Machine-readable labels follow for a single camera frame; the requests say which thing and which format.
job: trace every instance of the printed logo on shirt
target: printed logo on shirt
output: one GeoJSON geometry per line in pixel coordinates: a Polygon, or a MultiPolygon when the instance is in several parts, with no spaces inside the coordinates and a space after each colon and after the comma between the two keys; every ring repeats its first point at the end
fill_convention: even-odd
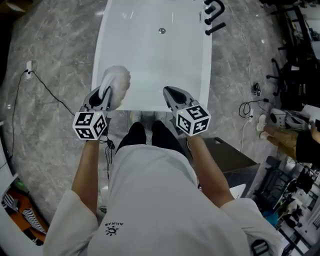
{"type": "Polygon", "coordinates": [[[105,234],[107,236],[112,237],[112,235],[116,235],[117,234],[117,230],[119,228],[117,228],[118,226],[122,226],[123,223],[119,223],[119,222],[110,222],[110,223],[106,223],[106,230],[105,230],[105,234]]]}

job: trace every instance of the bathtub drain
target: bathtub drain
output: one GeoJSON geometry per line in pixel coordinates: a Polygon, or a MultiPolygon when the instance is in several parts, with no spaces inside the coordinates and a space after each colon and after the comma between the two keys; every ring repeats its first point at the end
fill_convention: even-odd
{"type": "Polygon", "coordinates": [[[166,30],[162,27],[162,28],[159,29],[159,33],[160,34],[164,34],[164,33],[166,33],[166,30]]]}

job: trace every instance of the white cable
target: white cable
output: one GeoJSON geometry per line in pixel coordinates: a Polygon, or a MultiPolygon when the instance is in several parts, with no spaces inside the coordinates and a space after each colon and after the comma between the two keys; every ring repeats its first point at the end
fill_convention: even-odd
{"type": "Polygon", "coordinates": [[[244,147],[244,138],[245,138],[245,127],[247,125],[247,123],[249,123],[250,120],[246,121],[246,123],[244,124],[243,128],[242,128],[242,139],[241,139],[241,149],[240,152],[242,152],[242,149],[244,147]]]}
{"type": "MultiPolygon", "coordinates": [[[[236,17],[235,17],[235,14],[234,14],[234,10],[232,10],[228,0],[225,0],[226,2],[226,5],[229,7],[230,11],[231,11],[231,14],[232,14],[232,17],[234,19],[234,22],[240,27],[240,30],[241,30],[241,35],[242,35],[242,38],[243,38],[243,41],[244,41],[244,44],[245,44],[245,47],[248,51],[248,54],[249,54],[249,58],[250,58],[250,62],[249,62],[249,67],[248,67],[248,75],[249,75],[249,79],[250,79],[250,87],[253,85],[253,82],[252,82],[252,78],[251,78],[251,73],[250,73],[250,70],[251,70],[251,62],[252,62],[252,57],[251,57],[251,52],[250,52],[250,49],[249,49],[249,46],[247,44],[247,41],[246,41],[246,37],[245,37],[245,34],[243,32],[243,28],[245,27],[245,24],[244,23],[240,23],[239,21],[237,21],[236,17]]],[[[240,152],[242,151],[243,147],[244,147],[244,137],[245,137],[245,127],[247,125],[247,123],[250,121],[252,117],[249,117],[248,121],[244,124],[243,128],[242,128],[242,131],[243,131],[243,135],[242,135],[242,140],[241,140],[241,149],[240,149],[240,152]]]]}
{"type": "Polygon", "coordinates": [[[236,19],[236,17],[235,17],[235,14],[234,14],[234,11],[232,10],[231,6],[229,5],[228,0],[226,0],[226,5],[229,7],[229,9],[230,9],[230,11],[231,11],[231,14],[232,14],[232,17],[233,17],[233,19],[234,19],[234,22],[240,27],[241,34],[242,34],[242,38],[243,38],[245,47],[246,47],[246,49],[247,49],[247,51],[248,51],[248,54],[249,54],[250,62],[249,62],[249,67],[248,67],[248,74],[249,74],[250,83],[251,83],[250,86],[252,86],[252,85],[253,85],[253,82],[252,82],[251,72],[250,72],[252,57],[251,57],[251,52],[250,52],[249,46],[248,46],[247,41],[246,41],[245,34],[244,34],[243,30],[242,30],[242,29],[245,27],[245,24],[244,24],[244,23],[240,23],[240,22],[237,21],[237,19],[236,19]]]}

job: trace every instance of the white towel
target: white towel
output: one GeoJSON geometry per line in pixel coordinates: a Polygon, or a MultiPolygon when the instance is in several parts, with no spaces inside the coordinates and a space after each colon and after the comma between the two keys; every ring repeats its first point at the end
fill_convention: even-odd
{"type": "Polygon", "coordinates": [[[109,86],[112,88],[110,111],[120,107],[130,87],[130,78],[130,72],[124,66],[111,66],[105,70],[99,89],[99,98],[103,98],[109,86]]]}

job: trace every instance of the gray marble floor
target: gray marble floor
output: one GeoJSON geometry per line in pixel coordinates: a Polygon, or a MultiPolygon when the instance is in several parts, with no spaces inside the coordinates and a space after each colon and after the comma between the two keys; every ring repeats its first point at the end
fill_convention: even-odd
{"type": "MultiPolygon", "coordinates": [[[[277,47],[283,44],[278,23],[270,9],[258,0],[228,0],[242,28],[251,52],[251,77],[259,82],[262,97],[275,99],[275,84],[266,80],[273,73],[271,58],[283,60],[277,47]]],[[[206,137],[220,137],[241,148],[243,126],[247,120],[238,115],[242,102],[252,100],[248,75],[250,58],[240,26],[226,11],[219,17],[226,28],[213,34],[212,67],[208,109],[212,114],[206,137]]],[[[6,120],[5,142],[11,149],[11,116],[21,73],[28,60],[34,60],[36,73],[48,88],[78,111],[91,87],[92,69],[101,14],[107,0],[43,0],[20,20],[13,29],[5,80],[0,87],[1,118],[6,120]]],[[[265,109],[271,106],[261,103],[265,109]]],[[[253,104],[254,119],[244,130],[243,152],[263,163],[276,149],[258,138],[256,121],[263,112],[253,104]]],[[[110,113],[113,118],[109,137],[117,146],[130,128],[126,111],[110,113]]],[[[65,189],[71,187],[83,143],[72,130],[73,117],[57,103],[33,77],[22,78],[14,116],[15,147],[12,160],[44,217],[50,222],[65,189]]],[[[105,146],[101,145],[100,186],[107,181],[105,146]]]]}

